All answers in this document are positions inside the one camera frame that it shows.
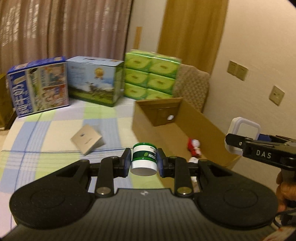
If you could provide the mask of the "right hand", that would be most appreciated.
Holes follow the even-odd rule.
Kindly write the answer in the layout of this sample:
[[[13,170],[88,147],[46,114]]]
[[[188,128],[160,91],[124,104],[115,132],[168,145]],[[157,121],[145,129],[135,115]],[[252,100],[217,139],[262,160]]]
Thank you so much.
[[[288,201],[296,201],[296,188],[295,182],[285,182],[283,180],[282,171],[276,178],[278,185],[276,189],[276,197],[278,200],[278,212],[285,211],[287,209]]]

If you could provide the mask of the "beige TP-Link router box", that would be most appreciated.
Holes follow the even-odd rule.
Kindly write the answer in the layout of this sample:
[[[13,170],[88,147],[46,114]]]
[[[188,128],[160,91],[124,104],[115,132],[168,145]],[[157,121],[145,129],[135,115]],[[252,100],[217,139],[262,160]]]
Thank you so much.
[[[84,125],[72,138],[71,142],[78,149],[78,151],[86,156],[94,149],[105,144],[104,139],[98,128]]]

